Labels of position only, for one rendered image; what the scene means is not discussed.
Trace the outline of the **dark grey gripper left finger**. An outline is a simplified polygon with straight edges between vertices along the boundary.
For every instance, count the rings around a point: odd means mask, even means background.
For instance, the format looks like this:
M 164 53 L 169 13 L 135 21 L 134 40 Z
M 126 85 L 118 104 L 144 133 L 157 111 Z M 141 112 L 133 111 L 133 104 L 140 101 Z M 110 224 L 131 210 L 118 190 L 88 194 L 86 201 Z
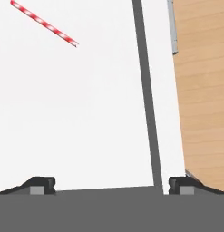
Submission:
M 27 194 L 52 195 L 55 194 L 55 177 L 31 177 L 21 186 L 0 191 L 0 195 Z

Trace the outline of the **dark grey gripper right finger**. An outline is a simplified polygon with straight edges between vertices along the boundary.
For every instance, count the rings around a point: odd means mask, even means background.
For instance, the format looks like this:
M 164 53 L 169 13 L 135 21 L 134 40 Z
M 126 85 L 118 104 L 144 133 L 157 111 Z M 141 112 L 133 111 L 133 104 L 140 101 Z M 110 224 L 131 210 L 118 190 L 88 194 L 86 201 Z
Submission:
M 170 195 L 199 195 L 216 194 L 224 195 L 224 191 L 203 185 L 191 177 L 170 177 Z

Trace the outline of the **red and white striped straw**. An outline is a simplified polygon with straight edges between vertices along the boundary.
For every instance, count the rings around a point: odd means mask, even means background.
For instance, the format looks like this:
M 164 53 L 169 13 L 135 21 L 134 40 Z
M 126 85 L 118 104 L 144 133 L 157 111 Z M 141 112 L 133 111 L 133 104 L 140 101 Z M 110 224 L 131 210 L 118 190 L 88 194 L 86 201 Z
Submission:
M 42 18 L 40 18 L 38 15 L 30 12 L 25 7 L 19 5 L 15 0 L 10 0 L 10 4 L 14 8 L 16 8 L 17 10 L 19 10 L 20 12 L 22 12 L 23 14 L 27 15 L 29 18 L 35 20 L 41 26 L 45 27 L 46 29 L 48 29 L 52 33 L 54 33 L 57 36 L 59 36 L 62 39 L 64 39 L 67 43 L 71 44 L 72 46 L 77 47 L 79 45 L 79 43 L 76 42 L 72 37 L 68 36 L 67 34 L 65 34 L 62 31 L 58 30 L 57 28 L 53 27 L 52 25 L 50 25 L 49 23 L 47 23 L 45 20 L 43 20 Z

